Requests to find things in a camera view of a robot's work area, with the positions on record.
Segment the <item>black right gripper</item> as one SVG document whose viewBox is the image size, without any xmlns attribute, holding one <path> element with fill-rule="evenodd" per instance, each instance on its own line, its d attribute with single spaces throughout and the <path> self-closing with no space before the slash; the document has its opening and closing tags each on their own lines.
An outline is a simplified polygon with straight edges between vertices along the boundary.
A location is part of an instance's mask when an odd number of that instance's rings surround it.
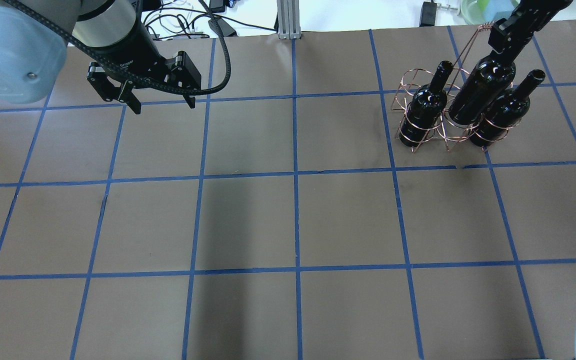
<svg viewBox="0 0 576 360">
<path fill-rule="evenodd" d="M 494 53 L 520 53 L 533 38 L 572 0 L 521 0 L 507 18 L 495 21 L 488 44 Z"/>
</svg>

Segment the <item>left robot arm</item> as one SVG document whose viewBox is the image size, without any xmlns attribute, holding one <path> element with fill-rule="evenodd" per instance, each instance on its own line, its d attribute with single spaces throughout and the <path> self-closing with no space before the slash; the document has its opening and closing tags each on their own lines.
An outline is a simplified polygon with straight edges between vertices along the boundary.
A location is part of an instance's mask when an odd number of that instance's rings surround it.
<svg viewBox="0 0 576 360">
<path fill-rule="evenodd" d="M 131 0 L 25 0 L 23 4 L 64 29 L 123 71 L 185 91 L 202 76 L 185 51 L 164 58 Z M 0 0 L 0 100 L 29 104 L 48 95 L 67 58 L 62 36 Z"/>
</svg>

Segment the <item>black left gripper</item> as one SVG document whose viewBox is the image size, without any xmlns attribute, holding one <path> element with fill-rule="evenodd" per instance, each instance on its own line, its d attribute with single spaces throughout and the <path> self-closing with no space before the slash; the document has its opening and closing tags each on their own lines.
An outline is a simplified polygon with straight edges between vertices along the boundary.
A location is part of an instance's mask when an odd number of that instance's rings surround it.
<svg viewBox="0 0 576 360">
<path fill-rule="evenodd" d="M 98 48 L 101 55 L 118 64 L 123 70 L 135 75 L 165 82 L 167 85 L 181 87 L 185 91 L 201 89 L 202 76 L 190 55 L 178 51 L 172 58 L 164 58 L 154 45 L 144 25 L 136 20 L 130 32 L 121 41 L 107 47 Z M 118 101 L 126 105 L 136 115 L 142 113 L 142 103 L 133 93 L 134 82 L 118 73 L 103 68 L 94 71 L 98 63 L 90 63 L 87 81 L 105 102 Z M 108 78 L 121 82 L 120 86 L 112 84 Z M 195 109 L 194 95 L 182 95 L 190 109 Z"/>
</svg>

